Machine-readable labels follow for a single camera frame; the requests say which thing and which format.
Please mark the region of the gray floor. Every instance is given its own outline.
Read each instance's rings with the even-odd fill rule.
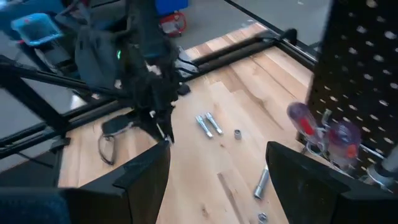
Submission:
[[[330,0],[235,0],[258,16],[275,26],[286,29],[298,29],[299,38],[306,44],[320,40]],[[223,0],[190,0],[190,6],[183,12],[188,27],[182,37],[175,39],[184,49],[224,35],[232,30],[247,26],[252,19]],[[3,44],[0,52],[14,58],[17,50],[5,36],[0,35]],[[20,62],[30,64],[24,57]],[[70,91],[57,86],[28,81],[60,113],[70,107]],[[4,90],[0,90],[0,138],[22,130],[40,120],[13,99]],[[50,142],[25,151],[31,156],[46,151]],[[23,161],[19,156],[11,156],[0,161],[0,171]]]

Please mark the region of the blue bin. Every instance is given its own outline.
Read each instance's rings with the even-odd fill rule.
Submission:
[[[166,15],[188,7],[188,0],[156,0],[159,15]]]

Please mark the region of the red object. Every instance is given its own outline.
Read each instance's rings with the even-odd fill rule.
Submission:
[[[347,147],[347,157],[350,159],[356,157],[356,146],[354,144]]]
[[[160,19],[161,24],[165,24],[167,22],[179,23],[182,20],[182,27],[179,27],[174,32],[168,33],[169,36],[174,37],[176,35],[180,35],[187,28],[187,20],[185,15],[182,12],[175,12],[171,15],[163,17]]]
[[[299,122],[300,122],[300,125],[303,128],[303,131],[305,132],[305,134],[307,134],[309,136],[315,134],[315,130],[311,127],[311,125],[307,119],[302,118],[302,119],[300,119]]]

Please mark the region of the black pole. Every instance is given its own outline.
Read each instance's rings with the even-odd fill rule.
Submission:
[[[262,42],[255,42],[251,45],[247,45],[239,50],[235,51],[230,51],[229,48],[223,49],[225,52],[229,52],[226,55],[223,56],[217,56],[215,57],[216,59],[213,59],[209,62],[204,63],[203,65],[199,66],[199,72],[196,74],[193,74],[187,78],[182,78],[181,82],[187,82],[190,80],[193,80],[195,78],[198,78],[204,74],[207,74],[213,70],[219,69],[221,67],[227,66],[231,63],[237,62],[238,60],[244,59],[246,57],[249,57],[250,55],[262,52],[265,49],[271,48],[275,46],[277,41],[275,40],[265,40]]]
[[[242,41],[240,41],[240,42],[238,42],[236,44],[233,44],[233,45],[230,45],[228,47],[225,47],[223,49],[214,51],[214,52],[212,52],[210,54],[204,55],[204,56],[202,56],[200,58],[196,58],[196,59],[194,59],[192,61],[192,63],[194,63],[197,66],[200,66],[200,65],[203,65],[204,63],[207,63],[207,62],[210,62],[212,60],[218,59],[218,58],[220,58],[222,56],[225,56],[225,55],[227,55],[229,53],[232,53],[234,51],[240,50],[240,49],[242,49],[244,47],[247,47],[249,45],[252,45],[252,44],[255,44],[255,43],[258,43],[258,42],[262,42],[262,38],[259,38],[258,36],[254,36],[254,37],[248,38],[246,40],[242,40]]]
[[[125,108],[125,106],[117,102],[98,108],[97,110],[92,111],[90,114],[83,115],[81,118],[77,118],[76,120],[71,121],[70,125],[65,126],[61,133],[58,133],[56,131],[48,131],[45,133],[41,133],[37,136],[33,136],[29,139],[23,140],[21,142],[15,143],[3,150],[0,150],[0,159],[11,156],[17,152],[21,152],[22,150],[28,149],[44,141],[50,140],[56,136],[65,134],[67,131],[71,131],[75,128],[88,124],[92,121],[95,121],[96,119],[99,119],[107,114],[113,113],[123,108]]]
[[[101,87],[89,87],[85,82],[81,80],[77,80],[74,78],[67,78],[67,77],[61,77],[59,75],[56,75],[54,73],[50,72],[43,72],[43,71],[38,71],[38,70],[33,70],[29,68],[22,68],[10,64],[0,64],[0,70],[2,73],[10,73],[13,74],[14,76],[19,76],[21,78],[27,78],[30,80],[35,80],[39,82],[44,82],[48,84],[53,84],[57,86],[62,86],[66,88],[72,88],[76,90],[86,90],[86,91],[92,91],[95,93],[107,95],[107,96],[113,96],[113,97],[120,97],[120,98],[126,98],[127,95],[121,93],[120,91],[116,90],[109,90],[107,88],[101,88]]]
[[[69,126],[69,122],[50,106],[39,94],[17,75],[2,71],[0,84],[13,97],[23,103],[56,131],[62,131]]]
[[[265,19],[257,16],[253,12],[251,12],[251,11],[247,10],[246,8],[242,7],[241,5],[235,3],[233,0],[224,0],[224,1],[227,2],[228,4],[230,4],[231,6],[235,7],[236,9],[240,10],[241,12],[245,13],[246,15],[250,16],[254,20],[258,21],[262,25],[266,26],[269,30],[275,32],[276,34],[281,35],[284,33],[284,31],[281,30],[280,28],[272,25],[270,22],[267,22]],[[300,47],[301,49],[306,49],[308,46],[306,44],[304,44],[303,42],[297,40],[297,47]]]
[[[23,53],[31,59],[41,70],[51,72],[51,69],[37,56],[35,49],[28,46],[25,42],[18,44],[18,47]]]
[[[78,116],[81,116],[85,113],[96,110],[102,106],[108,105],[112,102],[114,102],[114,99],[111,99],[111,98],[103,98],[103,99],[95,100],[94,102],[92,102],[90,104],[83,105],[79,108],[68,111],[68,112],[62,114],[62,116],[66,120],[69,121],[69,120],[75,119]],[[16,141],[20,141],[24,138],[31,136],[31,135],[37,134],[37,133],[43,131],[46,127],[47,127],[46,123],[43,122],[43,123],[35,124],[29,128],[23,129],[21,131],[18,131],[12,135],[7,136],[7,137],[4,137],[4,138],[0,139],[0,147],[7,147],[8,145],[11,145],[12,143],[14,143]]]

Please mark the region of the black cable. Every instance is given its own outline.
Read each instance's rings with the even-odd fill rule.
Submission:
[[[48,168],[50,168],[50,169],[53,169],[53,168],[54,168],[53,165],[50,165],[50,164],[45,163],[45,162],[42,162],[42,161],[38,161],[37,159],[34,159],[34,158],[30,157],[30,156],[27,156],[27,155],[25,155],[25,154],[23,154],[23,153],[21,153],[21,152],[17,152],[16,154],[17,154],[18,156],[21,156],[21,157],[25,158],[25,159],[28,159],[29,161],[32,161],[32,162],[34,162],[34,163],[37,163],[37,164],[39,164],[39,165],[48,167]]]
[[[181,70],[181,71],[183,71],[183,72],[187,72],[188,74],[191,74],[191,75],[197,75],[197,74],[198,74],[198,72],[189,71],[189,70],[186,69],[186,68],[177,67],[177,68],[175,68],[175,69],[176,69],[176,70]]]
[[[112,156],[111,156],[111,160],[108,160],[105,155],[103,154],[102,150],[101,150],[101,139],[105,138],[105,140],[107,140],[107,138],[112,138],[113,139],[113,152],[112,152]],[[101,134],[101,136],[98,138],[98,153],[99,156],[101,156],[102,161],[104,161],[104,163],[106,163],[107,165],[113,166],[114,162],[116,160],[116,153],[115,152],[115,145],[116,145],[116,141],[114,136],[106,136],[104,134]]]
[[[197,69],[199,70],[198,65],[195,65],[195,64],[192,63],[192,62],[189,62],[189,61],[187,61],[187,60],[184,60],[184,59],[182,59],[180,56],[178,56],[177,59],[179,59],[179,60],[180,60],[181,62],[183,62],[183,63],[187,63],[187,64],[189,64],[189,65],[192,65],[192,66],[194,66],[195,68],[197,68]]]

